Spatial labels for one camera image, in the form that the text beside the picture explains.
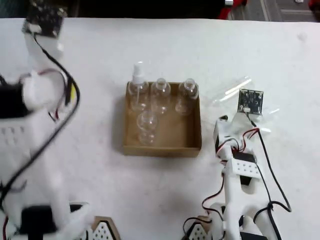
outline white tablecloth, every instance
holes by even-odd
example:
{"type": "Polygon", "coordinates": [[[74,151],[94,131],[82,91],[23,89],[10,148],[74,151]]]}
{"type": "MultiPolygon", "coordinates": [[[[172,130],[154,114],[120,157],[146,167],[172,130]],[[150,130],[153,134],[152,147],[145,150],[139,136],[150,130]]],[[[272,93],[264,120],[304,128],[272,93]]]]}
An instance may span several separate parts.
{"type": "MultiPolygon", "coordinates": [[[[6,78],[28,69],[22,23],[0,19],[0,73],[6,78]]],[[[215,120],[232,117],[237,108],[237,97],[220,107],[208,98],[221,84],[250,76],[264,91],[264,108],[280,108],[265,144],[293,209],[275,207],[282,239],[319,238],[318,23],[70,18],[60,39],[61,62],[82,98],[48,151],[61,166],[71,200],[89,201],[96,215],[112,217],[124,240],[181,239],[184,220],[204,214],[202,200],[221,184],[215,120]],[[203,145],[197,158],[122,154],[125,86],[137,61],[145,62],[148,81],[198,82],[203,145]]],[[[272,198],[283,201],[271,175],[266,178],[272,198]]]]}

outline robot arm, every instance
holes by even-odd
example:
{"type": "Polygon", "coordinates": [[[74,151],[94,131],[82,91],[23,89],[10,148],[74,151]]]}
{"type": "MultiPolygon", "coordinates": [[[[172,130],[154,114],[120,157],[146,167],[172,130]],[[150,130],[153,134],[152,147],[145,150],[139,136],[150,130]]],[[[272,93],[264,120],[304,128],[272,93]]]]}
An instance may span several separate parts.
{"type": "MultiPolygon", "coordinates": [[[[224,116],[215,124],[213,137],[216,155],[226,163],[223,169],[225,203],[215,203],[211,206],[221,211],[223,221],[215,212],[210,214],[212,224],[207,239],[211,239],[211,236],[217,240],[281,239],[271,214],[272,205],[279,202],[271,200],[263,177],[263,168],[251,141],[258,133],[270,171],[280,188],[271,169],[260,130],[249,117],[249,114],[261,114],[262,97],[263,92],[241,89],[238,113],[234,119],[228,121],[228,117],[224,116]]],[[[281,193],[288,207],[282,203],[280,205],[291,212],[282,189],[281,193]]]]}
{"type": "MultiPolygon", "coordinates": [[[[41,43],[55,46],[50,52],[59,51],[56,38],[41,37],[41,43]]],[[[34,33],[26,33],[26,44],[35,62],[46,64],[42,66],[44,70],[36,65],[36,71],[24,74],[15,85],[1,81],[0,100],[7,104],[0,107],[0,205],[18,229],[11,240],[72,240],[87,229],[94,217],[87,203],[69,202],[63,176],[45,149],[76,112],[80,91],[71,75],[38,43],[34,33]],[[62,72],[42,61],[43,56],[62,72]],[[73,107],[67,116],[58,121],[58,108],[70,97],[70,83],[76,101],[71,103],[73,107]],[[55,110],[54,116],[48,114],[55,110]],[[32,193],[37,193],[36,198],[30,197],[32,193]]]]}

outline white 3d-printed part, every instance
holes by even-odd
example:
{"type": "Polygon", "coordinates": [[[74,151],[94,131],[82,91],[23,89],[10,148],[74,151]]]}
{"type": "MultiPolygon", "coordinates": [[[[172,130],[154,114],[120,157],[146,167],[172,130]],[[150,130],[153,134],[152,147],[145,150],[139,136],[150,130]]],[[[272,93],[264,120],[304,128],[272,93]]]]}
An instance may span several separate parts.
{"type": "Polygon", "coordinates": [[[194,225],[192,232],[190,233],[189,240],[205,240],[207,234],[200,223],[194,225]]]}
{"type": "Polygon", "coordinates": [[[233,158],[231,160],[232,171],[240,176],[246,176],[256,179],[261,179],[258,167],[254,162],[248,162],[233,158]]]}
{"type": "Polygon", "coordinates": [[[78,240],[114,240],[114,238],[108,225],[105,222],[100,222],[94,232],[89,228],[78,240]]]}
{"type": "Polygon", "coordinates": [[[93,232],[93,240],[114,240],[108,225],[105,222],[100,222],[98,227],[93,232]]]}

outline open cardboard box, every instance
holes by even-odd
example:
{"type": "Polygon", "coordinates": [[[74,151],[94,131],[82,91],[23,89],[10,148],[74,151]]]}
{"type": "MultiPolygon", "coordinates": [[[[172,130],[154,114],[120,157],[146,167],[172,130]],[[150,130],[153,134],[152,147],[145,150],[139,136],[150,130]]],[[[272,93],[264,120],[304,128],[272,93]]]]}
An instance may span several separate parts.
{"type": "Polygon", "coordinates": [[[202,147],[200,100],[196,100],[193,112],[181,116],[175,111],[179,83],[170,82],[171,101],[168,111],[158,116],[158,125],[153,145],[142,145],[139,142],[137,116],[139,113],[130,108],[128,85],[125,93],[124,138],[125,155],[154,157],[187,157],[198,156],[202,147]]]}

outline bottle neck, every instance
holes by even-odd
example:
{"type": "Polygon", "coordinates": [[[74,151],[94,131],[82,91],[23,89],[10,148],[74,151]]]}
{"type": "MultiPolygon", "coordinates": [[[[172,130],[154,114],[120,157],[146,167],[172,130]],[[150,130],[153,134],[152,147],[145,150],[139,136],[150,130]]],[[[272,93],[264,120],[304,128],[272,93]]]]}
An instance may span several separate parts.
{"type": "Polygon", "coordinates": [[[196,82],[195,82],[195,80],[193,80],[192,78],[188,78],[188,79],[184,82],[184,87],[185,87],[185,89],[192,91],[192,90],[195,89],[195,87],[196,87],[196,82]]]}
{"type": "Polygon", "coordinates": [[[167,82],[165,79],[163,78],[159,78],[156,82],[155,82],[155,87],[158,89],[158,90],[165,90],[166,87],[167,87],[167,82]]]}

